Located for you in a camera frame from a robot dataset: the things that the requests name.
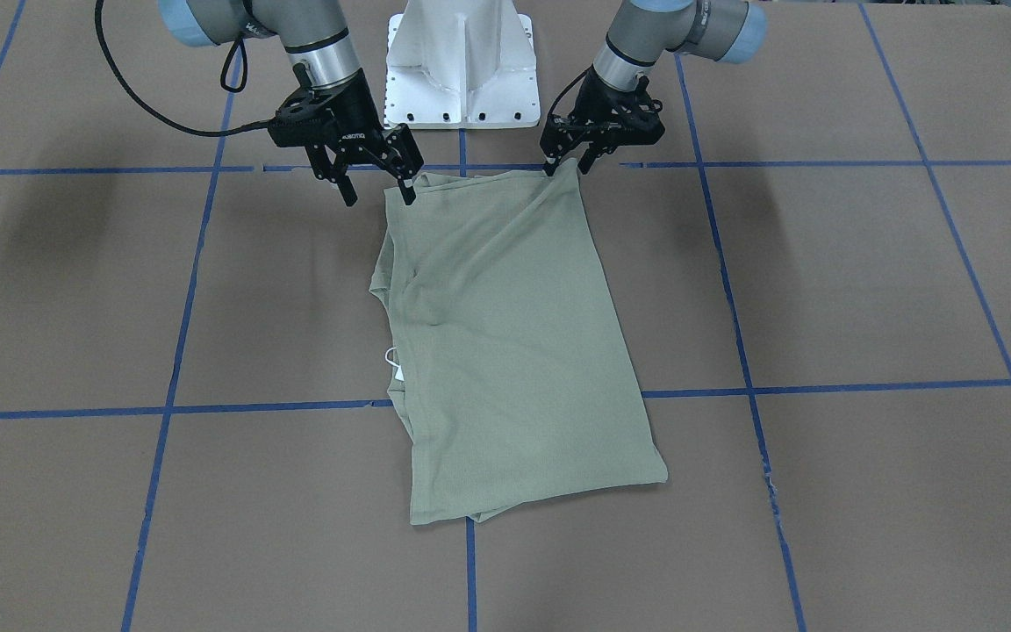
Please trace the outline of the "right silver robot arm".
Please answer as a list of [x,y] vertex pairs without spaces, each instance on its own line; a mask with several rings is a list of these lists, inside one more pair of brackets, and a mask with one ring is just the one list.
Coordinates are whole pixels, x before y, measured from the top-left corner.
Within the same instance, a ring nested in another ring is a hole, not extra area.
[[187,47],[278,39],[298,87],[258,128],[277,147],[305,149],[319,180],[336,185],[348,205],[358,199],[349,167],[373,165],[394,177],[404,203],[416,199],[424,165],[405,124],[385,131],[368,80],[337,1],[161,1],[166,28]]

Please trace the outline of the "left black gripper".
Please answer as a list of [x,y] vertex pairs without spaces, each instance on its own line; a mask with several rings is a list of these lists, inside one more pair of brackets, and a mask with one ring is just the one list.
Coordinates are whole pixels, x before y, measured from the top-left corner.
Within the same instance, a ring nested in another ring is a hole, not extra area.
[[662,101],[648,92],[649,78],[636,77],[629,91],[607,85],[589,67],[559,92],[541,132],[546,176],[553,176],[569,152],[585,147],[578,172],[589,175],[598,158],[621,147],[650,147],[665,133]]

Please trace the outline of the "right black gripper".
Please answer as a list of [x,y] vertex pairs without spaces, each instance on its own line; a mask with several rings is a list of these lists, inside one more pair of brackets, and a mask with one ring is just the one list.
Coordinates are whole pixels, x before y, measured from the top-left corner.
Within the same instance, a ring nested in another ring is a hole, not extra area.
[[409,125],[396,125],[383,137],[364,75],[324,88],[298,88],[270,120],[269,136],[277,147],[304,148],[313,175],[326,176],[348,207],[360,199],[349,165],[385,169],[397,180],[404,204],[416,200],[411,183],[424,167],[424,157]]

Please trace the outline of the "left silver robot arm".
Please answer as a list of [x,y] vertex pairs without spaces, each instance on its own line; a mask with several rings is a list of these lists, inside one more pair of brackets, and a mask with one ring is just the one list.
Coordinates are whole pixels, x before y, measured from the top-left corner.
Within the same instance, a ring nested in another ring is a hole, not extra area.
[[[623,1],[589,68],[554,99],[539,147],[552,176],[566,156],[585,175],[602,155],[621,147],[650,147],[665,132],[663,103],[649,94],[649,75],[663,53],[727,64],[753,59],[769,28],[765,11],[748,1]],[[572,109],[556,106],[577,89]]]

